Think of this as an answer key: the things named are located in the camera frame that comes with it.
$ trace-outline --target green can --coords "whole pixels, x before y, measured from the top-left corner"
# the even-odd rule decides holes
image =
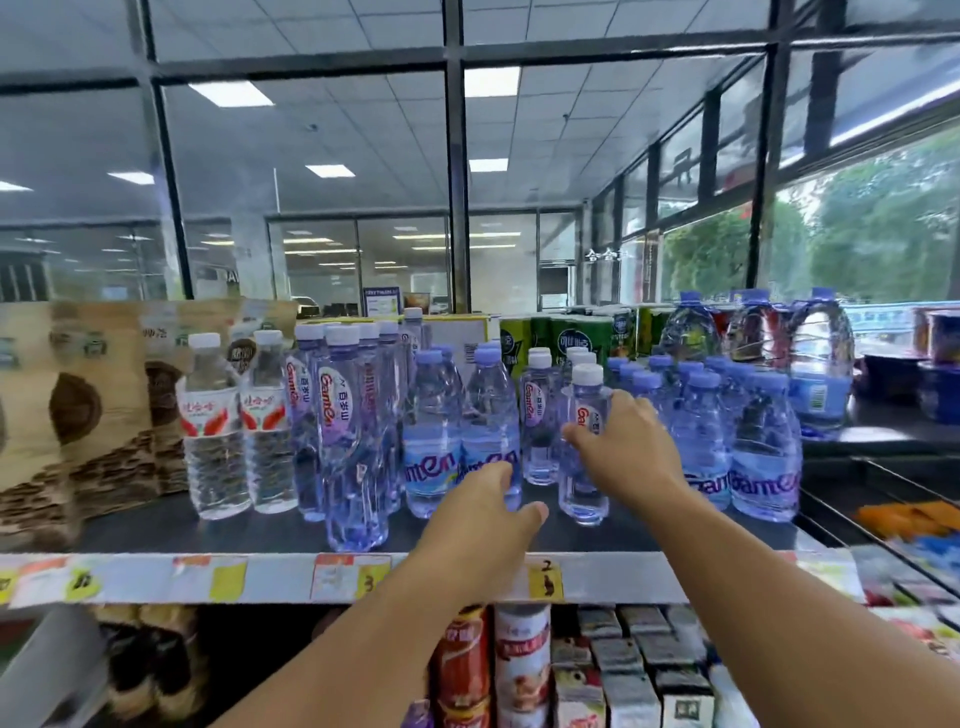
[[[531,333],[529,316],[511,316],[500,319],[500,352],[504,366],[514,379],[520,379],[527,368]]]

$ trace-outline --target red can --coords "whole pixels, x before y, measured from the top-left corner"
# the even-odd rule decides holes
[[[490,696],[487,609],[467,607],[452,621],[437,645],[439,699],[459,710]]]

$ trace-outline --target plastic water bottle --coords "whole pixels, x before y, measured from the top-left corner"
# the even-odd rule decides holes
[[[387,512],[400,509],[403,495],[402,460],[400,455],[400,410],[406,393],[406,375],[403,366],[403,349],[400,347],[399,325],[396,321],[377,322],[380,332],[380,387],[381,430],[383,432],[383,467],[377,489],[387,494]]]
[[[297,348],[287,352],[285,369],[290,435],[294,448],[294,487],[303,519],[317,522],[324,519],[325,513],[314,372],[324,343],[324,327],[320,324],[297,324],[294,335],[297,337]]]
[[[326,494],[326,540],[334,551],[369,551],[380,519],[371,463],[363,459],[364,398],[360,328],[326,330],[329,357],[317,368],[320,434]]]
[[[797,515],[804,464],[800,422],[787,400],[787,376],[757,372],[733,442],[734,507],[763,521],[788,522]]]
[[[183,458],[190,500],[202,519],[217,521],[250,508],[236,374],[220,351],[219,333],[192,333],[193,367],[177,382]]]
[[[444,355],[417,352],[417,374],[403,407],[403,477],[407,508],[419,519],[437,510],[460,477],[461,412],[444,382]]]
[[[722,511],[730,505],[731,455],[719,387],[716,372],[691,374],[670,420],[670,434],[680,452],[686,482]]]
[[[604,391],[603,367],[575,364],[572,387],[565,421],[600,434],[610,415],[610,390]],[[610,500],[593,485],[574,447],[562,442],[560,451],[560,509],[580,525],[598,525],[610,513]]]
[[[520,376],[523,429],[523,477],[534,485],[557,482],[557,394],[560,377],[553,368],[550,350],[534,348]]]
[[[287,416],[283,332],[255,331],[256,356],[240,382],[247,485],[253,509],[282,513],[297,507],[293,445]]]
[[[678,361],[703,361],[720,352],[720,334],[697,291],[681,291],[680,304],[663,325],[660,347]]]
[[[523,473],[520,465],[520,426],[514,381],[506,374],[500,350],[477,349],[476,370],[467,384],[464,404],[464,474],[487,463],[505,460],[513,466],[507,505],[520,502]]]
[[[822,437],[844,422],[853,382],[853,332],[832,288],[814,288],[790,316],[790,403],[804,437]]]

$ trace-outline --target bottle label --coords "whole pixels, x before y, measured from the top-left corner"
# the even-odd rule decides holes
[[[539,425],[543,422],[546,412],[546,395],[543,389],[528,381],[523,385],[523,422],[528,426]]]
[[[245,387],[240,396],[240,416],[247,431],[288,429],[284,387]]]
[[[347,379],[333,367],[317,371],[320,389],[320,423],[324,433],[344,435],[353,417],[353,393]]]
[[[240,429],[240,393],[236,387],[187,392],[178,382],[177,407],[183,437],[222,437]]]

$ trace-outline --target bottle cap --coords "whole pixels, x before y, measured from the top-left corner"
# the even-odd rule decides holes
[[[360,343],[360,327],[330,327],[326,330],[326,343],[331,347],[355,347]]]
[[[686,383],[696,389],[716,389],[720,386],[720,375],[716,372],[694,372]]]
[[[527,352],[527,366],[530,369],[549,369],[553,366],[553,357],[549,349],[531,349]]]
[[[216,331],[191,333],[186,337],[186,344],[190,349],[220,349],[220,334]]]
[[[324,338],[323,324],[297,324],[294,326],[294,338],[297,341],[317,341]]]
[[[361,339],[380,338],[380,327],[377,324],[357,324],[357,328],[360,329]]]
[[[417,349],[418,364],[441,364],[444,361],[444,353],[439,349]]]
[[[253,332],[253,341],[262,346],[280,344],[283,342],[283,331],[279,328],[262,328]]]
[[[573,383],[578,387],[596,387],[603,384],[603,367],[599,364],[574,364]]]

